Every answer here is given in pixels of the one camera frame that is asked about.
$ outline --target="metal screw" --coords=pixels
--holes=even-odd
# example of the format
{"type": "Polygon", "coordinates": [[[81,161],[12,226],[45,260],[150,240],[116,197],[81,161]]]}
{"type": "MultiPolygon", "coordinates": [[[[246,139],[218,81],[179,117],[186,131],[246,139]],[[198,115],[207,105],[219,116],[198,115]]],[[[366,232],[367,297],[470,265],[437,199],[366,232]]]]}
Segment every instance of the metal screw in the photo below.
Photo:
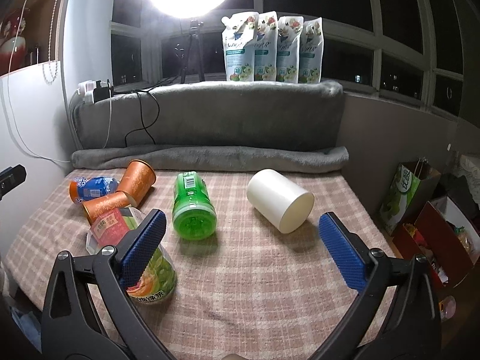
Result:
{"type": "Polygon", "coordinates": [[[64,260],[68,257],[68,252],[66,250],[61,251],[58,255],[57,258],[59,260],[64,260]]]}
{"type": "Polygon", "coordinates": [[[382,249],[379,249],[378,247],[373,247],[370,249],[370,253],[373,257],[383,257],[385,256],[385,253],[383,252],[382,249]]]}
{"type": "Polygon", "coordinates": [[[115,248],[113,246],[105,246],[102,249],[102,254],[104,256],[110,256],[113,253],[114,250],[115,250],[115,248]]]}
{"type": "Polygon", "coordinates": [[[415,259],[419,262],[419,263],[425,263],[427,261],[427,258],[423,255],[423,254],[417,254],[415,256],[415,259]]]}

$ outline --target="blue and orange can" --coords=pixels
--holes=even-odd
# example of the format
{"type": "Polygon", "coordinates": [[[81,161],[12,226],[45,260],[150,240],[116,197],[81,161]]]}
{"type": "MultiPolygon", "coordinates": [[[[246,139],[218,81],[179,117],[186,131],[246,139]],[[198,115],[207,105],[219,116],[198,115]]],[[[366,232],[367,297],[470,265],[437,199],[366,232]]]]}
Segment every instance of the blue and orange can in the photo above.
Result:
{"type": "Polygon", "coordinates": [[[114,193],[118,184],[119,182],[112,177],[76,177],[70,182],[70,198],[76,204],[88,202],[114,193]]]}

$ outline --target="plastic container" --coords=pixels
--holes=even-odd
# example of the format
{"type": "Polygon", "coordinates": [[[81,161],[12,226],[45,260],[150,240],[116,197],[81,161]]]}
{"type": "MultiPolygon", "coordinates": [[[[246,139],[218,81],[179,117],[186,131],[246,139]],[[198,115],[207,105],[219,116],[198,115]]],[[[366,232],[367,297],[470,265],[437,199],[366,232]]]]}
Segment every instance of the plastic container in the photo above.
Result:
{"type": "Polygon", "coordinates": [[[251,178],[247,199],[284,234],[305,222],[315,201],[313,193],[273,169],[263,169],[251,178]]]}
{"type": "Polygon", "coordinates": [[[173,293],[177,273],[167,251],[158,245],[138,283],[127,288],[127,294],[140,303],[156,304],[173,293]]]}
{"type": "Polygon", "coordinates": [[[205,181],[197,172],[180,173],[174,186],[173,228],[180,237],[200,240],[217,227],[217,214],[210,202],[205,181]]]}
{"type": "Polygon", "coordinates": [[[119,182],[111,177],[76,177],[70,182],[70,198],[76,204],[88,202],[109,193],[114,193],[118,184],[119,182]]]}

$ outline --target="pink plaid fabric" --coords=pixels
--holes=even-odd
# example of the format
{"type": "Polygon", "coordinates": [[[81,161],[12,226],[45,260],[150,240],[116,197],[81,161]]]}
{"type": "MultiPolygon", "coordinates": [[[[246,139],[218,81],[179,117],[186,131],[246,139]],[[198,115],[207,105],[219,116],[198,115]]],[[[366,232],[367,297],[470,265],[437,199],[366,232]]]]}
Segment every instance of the pink plaid fabric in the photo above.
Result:
{"type": "MultiPolygon", "coordinates": [[[[111,175],[124,169],[75,170],[23,226],[6,256],[20,288],[40,309],[57,253],[86,254],[89,228],[68,195],[75,176],[111,175]]],[[[139,305],[152,331],[180,360],[306,359],[328,337],[356,296],[318,237],[320,215],[333,211],[369,247],[393,256],[339,173],[286,175],[315,195],[308,220],[291,234],[278,232],[246,198],[251,174],[202,172],[218,216],[217,232],[201,242],[180,239],[171,210],[177,172],[157,171],[157,182],[139,207],[169,218],[162,245],[178,272],[174,295],[160,305],[139,305]]],[[[392,299],[388,291],[366,340],[374,338],[392,299]]],[[[119,339],[95,287],[92,296],[107,332],[119,339]]]]}

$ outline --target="gray blanket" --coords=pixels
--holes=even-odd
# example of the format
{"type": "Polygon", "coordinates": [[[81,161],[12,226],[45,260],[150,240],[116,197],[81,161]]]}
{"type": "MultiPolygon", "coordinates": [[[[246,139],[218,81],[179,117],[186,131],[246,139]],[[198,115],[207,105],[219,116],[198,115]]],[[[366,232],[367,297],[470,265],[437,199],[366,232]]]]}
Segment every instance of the gray blanket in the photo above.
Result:
{"type": "Polygon", "coordinates": [[[244,146],[140,145],[118,149],[90,149],[73,153],[75,168],[126,168],[132,159],[147,161],[158,170],[255,172],[265,168],[282,172],[326,173],[348,161],[345,147],[317,151],[288,151],[244,146]]]}
{"type": "Polygon", "coordinates": [[[247,146],[309,152],[334,147],[345,99],[334,81],[200,82],[159,87],[152,96],[114,96],[73,111],[77,149],[156,144],[176,146],[247,146]],[[158,108],[160,114],[155,121],[158,108]],[[142,130],[143,122],[148,134],[142,130]],[[125,145],[125,136],[132,130],[125,145]]]}

